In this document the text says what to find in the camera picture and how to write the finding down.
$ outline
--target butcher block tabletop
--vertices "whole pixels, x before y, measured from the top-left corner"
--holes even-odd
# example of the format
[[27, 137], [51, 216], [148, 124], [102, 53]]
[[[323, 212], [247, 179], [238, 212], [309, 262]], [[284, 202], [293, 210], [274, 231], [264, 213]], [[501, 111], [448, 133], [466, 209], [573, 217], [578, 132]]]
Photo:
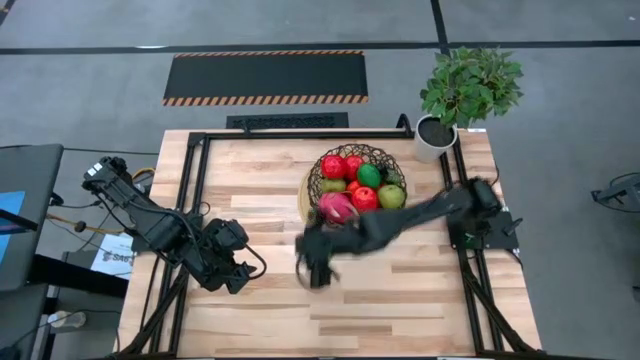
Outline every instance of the butcher block tabletop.
[[[151, 191], [160, 206], [175, 207], [188, 135], [188, 130], [165, 133]], [[463, 130], [460, 140], [469, 177], [495, 179], [487, 134]], [[407, 204], [423, 201], [443, 187], [439, 162], [416, 161], [412, 140], [212, 141], [202, 195], [211, 208], [205, 221], [237, 219], [268, 269], [237, 295], [224, 288], [208, 292], [191, 279], [178, 357], [474, 354], [458, 259], [442, 218], [406, 231], [371, 256], [334, 258], [332, 266], [341, 278], [323, 291], [312, 293], [298, 283], [294, 242], [304, 229], [298, 190], [318, 158], [347, 143], [379, 147], [395, 157], [406, 177]], [[455, 181], [453, 156], [449, 159]], [[500, 183], [494, 188], [502, 196]], [[522, 338], [539, 348], [520, 265], [503, 250], [486, 251], [485, 256], [496, 305]], [[123, 346], [139, 330], [154, 260], [151, 253], [135, 259], [119, 328]], [[236, 260], [260, 266], [246, 250], [237, 252]], [[147, 317], [158, 298], [162, 268], [158, 267]], [[479, 303], [478, 307], [485, 347], [490, 349], [486, 314]], [[170, 309], [160, 350], [168, 348], [172, 318]]]

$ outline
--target white paper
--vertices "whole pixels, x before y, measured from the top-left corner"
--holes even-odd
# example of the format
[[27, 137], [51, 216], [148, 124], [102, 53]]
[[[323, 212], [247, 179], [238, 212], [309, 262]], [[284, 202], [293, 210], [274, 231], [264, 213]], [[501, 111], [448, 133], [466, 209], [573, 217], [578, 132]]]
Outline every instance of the white paper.
[[133, 270], [133, 238], [126, 234], [105, 235], [91, 270], [129, 280]]

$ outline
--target potted plant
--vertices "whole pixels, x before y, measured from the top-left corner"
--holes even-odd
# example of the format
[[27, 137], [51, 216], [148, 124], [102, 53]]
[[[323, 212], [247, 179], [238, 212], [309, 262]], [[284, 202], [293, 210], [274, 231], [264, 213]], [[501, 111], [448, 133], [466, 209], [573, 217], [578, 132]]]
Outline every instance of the potted plant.
[[416, 157], [437, 159], [458, 138], [457, 128], [485, 120], [493, 111], [502, 116], [522, 97], [515, 80], [522, 77], [520, 64], [508, 61], [512, 52], [465, 49], [451, 56], [436, 54], [437, 66], [427, 88], [420, 91], [427, 115], [416, 126]]

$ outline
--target gray floor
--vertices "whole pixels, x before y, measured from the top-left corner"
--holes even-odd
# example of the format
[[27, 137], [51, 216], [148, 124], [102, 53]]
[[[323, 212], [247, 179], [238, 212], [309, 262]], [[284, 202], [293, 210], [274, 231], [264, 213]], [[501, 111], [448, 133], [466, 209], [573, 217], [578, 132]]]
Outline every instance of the gray floor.
[[[640, 39], [634, 0], [441, 0], [450, 41]], [[217, 45], [313, 41], [434, 41], [431, 9], [417, 1], [18, 0], [0, 47]], [[418, 90], [433, 51], [367, 51], [366, 105], [163, 108], [171, 54], [0, 56], [0, 144], [158, 150], [170, 128], [220, 128], [231, 114], [348, 111], [351, 125], [416, 121]], [[521, 106], [485, 124], [518, 230], [525, 277], [544, 348], [552, 353], [635, 359], [640, 303], [640, 218], [590, 200], [589, 191], [638, 171], [640, 48], [517, 50]], [[96, 153], [65, 153], [56, 190], [90, 202], [80, 187]], [[154, 156], [126, 157], [131, 168]], [[104, 212], [65, 212], [99, 223]], [[81, 245], [47, 227], [39, 252]], [[67, 335], [106, 354], [113, 333]]]

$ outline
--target black floor mat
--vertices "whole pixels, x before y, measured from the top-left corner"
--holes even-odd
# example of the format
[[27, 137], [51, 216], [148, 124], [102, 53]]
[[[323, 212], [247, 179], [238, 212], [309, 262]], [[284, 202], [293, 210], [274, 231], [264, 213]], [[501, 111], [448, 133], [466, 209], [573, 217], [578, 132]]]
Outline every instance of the black floor mat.
[[227, 129], [348, 128], [349, 115], [340, 113], [227, 116]]
[[362, 51], [178, 54], [166, 106], [353, 104], [369, 101]]

